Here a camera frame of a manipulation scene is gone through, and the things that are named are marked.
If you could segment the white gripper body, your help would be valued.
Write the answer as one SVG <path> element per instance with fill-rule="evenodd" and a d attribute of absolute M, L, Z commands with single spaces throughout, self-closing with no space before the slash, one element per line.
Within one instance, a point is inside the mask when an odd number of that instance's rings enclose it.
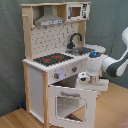
<path fill-rule="evenodd" d="M 100 79 L 97 76 L 88 76 L 85 72 L 78 74 L 75 87 L 85 90 L 107 91 L 108 79 Z"/>

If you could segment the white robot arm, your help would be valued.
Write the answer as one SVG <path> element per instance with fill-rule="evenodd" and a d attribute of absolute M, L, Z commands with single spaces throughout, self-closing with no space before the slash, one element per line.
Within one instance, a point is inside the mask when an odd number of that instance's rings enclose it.
<path fill-rule="evenodd" d="M 78 74 L 76 87 L 96 91 L 108 89 L 108 79 L 100 79 L 100 73 L 106 72 L 111 77 L 121 76 L 128 65 L 128 27 L 122 33 L 122 40 L 127 49 L 119 60 L 100 52 L 91 52 L 87 58 L 86 71 Z"/>

